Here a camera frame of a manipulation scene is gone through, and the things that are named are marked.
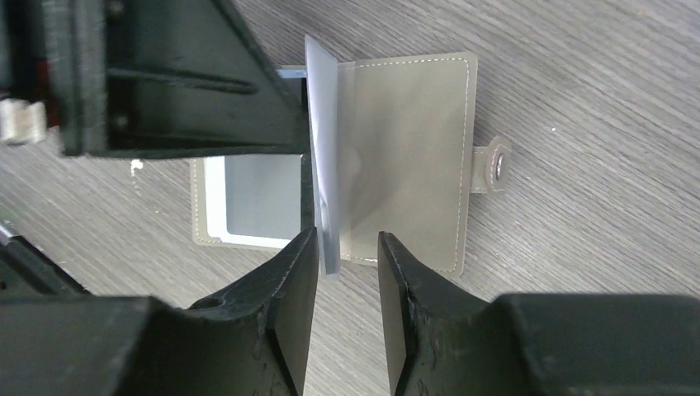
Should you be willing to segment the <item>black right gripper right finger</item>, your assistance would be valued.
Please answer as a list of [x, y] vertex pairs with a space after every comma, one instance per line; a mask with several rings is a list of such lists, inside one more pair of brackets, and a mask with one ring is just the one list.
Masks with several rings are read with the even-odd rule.
[[393, 395], [696, 395], [699, 301], [512, 293], [484, 301], [377, 241]]

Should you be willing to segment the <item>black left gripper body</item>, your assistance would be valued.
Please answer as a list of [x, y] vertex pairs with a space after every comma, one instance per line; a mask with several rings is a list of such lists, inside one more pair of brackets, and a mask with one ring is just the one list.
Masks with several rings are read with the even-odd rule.
[[1, 3], [1, 143], [109, 155], [108, 1]]

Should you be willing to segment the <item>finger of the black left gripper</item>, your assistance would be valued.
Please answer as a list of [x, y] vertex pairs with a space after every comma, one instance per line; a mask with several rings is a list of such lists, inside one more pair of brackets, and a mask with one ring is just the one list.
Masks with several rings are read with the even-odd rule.
[[299, 100], [232, 1], [108, 1], [109, 155], [302, 154]]

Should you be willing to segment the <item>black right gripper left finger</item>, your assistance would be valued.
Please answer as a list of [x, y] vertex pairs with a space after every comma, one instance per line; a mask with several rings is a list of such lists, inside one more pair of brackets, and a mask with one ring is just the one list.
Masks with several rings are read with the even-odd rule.
[[1, 231], [4, 395], [300, 395], [318, 280], [315, 228], [179, 309], [98, 296]]

